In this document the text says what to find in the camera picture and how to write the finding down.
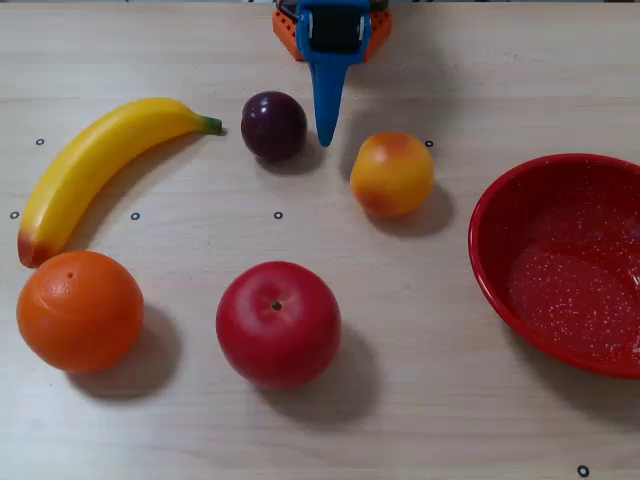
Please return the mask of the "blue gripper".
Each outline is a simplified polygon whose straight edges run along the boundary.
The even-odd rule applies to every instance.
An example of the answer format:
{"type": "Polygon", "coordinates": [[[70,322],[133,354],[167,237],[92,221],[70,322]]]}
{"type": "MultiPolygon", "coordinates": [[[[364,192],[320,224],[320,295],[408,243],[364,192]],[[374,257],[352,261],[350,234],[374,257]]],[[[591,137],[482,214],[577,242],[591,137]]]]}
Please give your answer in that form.
{"type": "Polygon", "coordinates": [[[298,2],[296,43],[310,63],[316,130],[323,147],[334,136],[347,64],[364,59],[372,30],[369,13],[369,1],[298,2]]]}

